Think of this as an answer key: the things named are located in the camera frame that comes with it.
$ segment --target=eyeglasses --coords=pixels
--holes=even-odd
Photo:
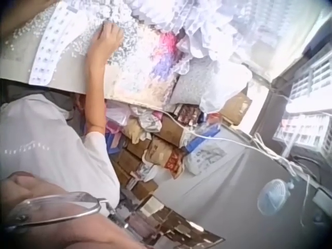
[[[70,192],[21,202],[9,213],[5,229],[9,232],[24,232],[26,228],[85,217],[98,213],[102,203],[106,204],[109,218],[124,228],[128,226],[105,198],[95,198],[86,192]]]

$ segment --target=blue fan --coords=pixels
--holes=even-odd
[[[276,214],[290,197],[293,182],[286,183],[281,179],[274,179],[267,183],[260,191],[257,207],[264,216]]]

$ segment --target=person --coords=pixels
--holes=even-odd
[[[1,216],[6,221],[10,211],[21,201],[36,197],[65,194],[61,187],[30,173],[16,172],[1,182]],[[50,210],[39,208],[38,215],[47,220]],[[60,216],[71,214],[73,208],[57,210]],[[24,232],[2,234],[5,248],[33,249],[144,249],[123,229],[101,214],[93,214],[52,225],[31,227]]]
[[[22,12],[19,9],[26,7],[25,2],[36,4],[40,11],[40,5],[45,7],[45,2],[55,1],[19,0],[22,5],[17,5],[18,9],[8,11],[6,15]],[[11,18],[3,19],[2,24],[9,26],[8,21]],[[116,208],[120,199],[120,183],[106,150],[104,72],[108,58],[118,49],[122,39],[123,31],[117,25],[105,22],[91,41],[85,68],[87,132],[83,139],[67,125],[69,112],[48,100],[44,94],[33,94],[32,91],[23,98],[2,105],[2,179],[14,172],[28,172],[66,191],[84,191],[97,198],[106,198]],[[108,215],[108,211],[103,208],[102,214]]]
[[[33,17],[32,13],[36,15],[55,2],[17,0],[2,16],[2,38],[22,25],[23,20]],[[13,17],[14,13],[24,17]],[[113,209],[117,206],[119,180],[109,160],[104,136],[104,71],[107,59],[122,39],[123,31],[105,22],[91,41],[86,58],[87,134],[83,140],[67,125],[68,111],[50,101],[45,91],[33,89],[26,96],[1,106],[1,231],[2,240],[7,238],[9,243],[6,248],[146,248],[106,217],[109,209],[64,222],[28,227],[20,232],[4,229],[19,204],[39,197],[82,191],[107,199]],[[73,204],[55,209],[52,217],[70,216],[76,209]],[[35,211],[42,220],[49,220],[50,210],[38,206]]]

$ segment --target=white shirt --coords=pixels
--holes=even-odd
[[[109,160],[105,137],[91,132],[82,139],[66,123],[68,112],[43,95],[30,95],[0,112],[1,178],[29,172],[65,190],[106,198],[115,208],[120,183]]]

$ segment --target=glasses frame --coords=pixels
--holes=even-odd
[[[71,216],[67,216],[67,217],[61,217],[61,218],[55,218],[55,219],[50,219],[50,220],[45,220],[42,222],[30,222],[30,223],[22,223],[22,224],[15,224],[15,225],[5,225],[5,229],[9,232],[13,232],[13,231],[17,231],[17,230],[21,230],[24,228],[31,228],[31,227],[39,227],[39,226],[46,226],[46,225],[51,225],[51,224],[56,224],[56,223],[60,223],[60,222],[67,222],[69,220],[74,220],[77,218],[81,218],[81,217],[85,217],[85,216],[89,216],[92,214],[96,214],[99,213],[99,211],[101,210],[102,203],[106,204],[106,209],[109,211],[110,215],[115,215],[116,211],[111,207],[109,201],[105,198],[96,198],[94,196],[92,196],[91,194],[87,193],[87,192],[69,192],[67,194],[63,194],[63,195],[49,195],[49,196],[43,196],[43,197],[37,197],[37,198],[31,198],[31,199],[26,199],[24,201],[22,201],[21,203],[19,203],[18,205],[22,205],[22,204],[27,204],[29,205],[30,202],[32,201],[40,201],[40,200],[44,200],[44,199],[50,199],[50,198],[61,198],[61,197],[68,197],[70,195],[77,195],[77,194],[84,194],[84,195],[88,195],[92,198],[95,198],[96,200],[96,205],[87,209],[85,212],[82,212],[80,214],[76,214],[76,215],[71,215]]]

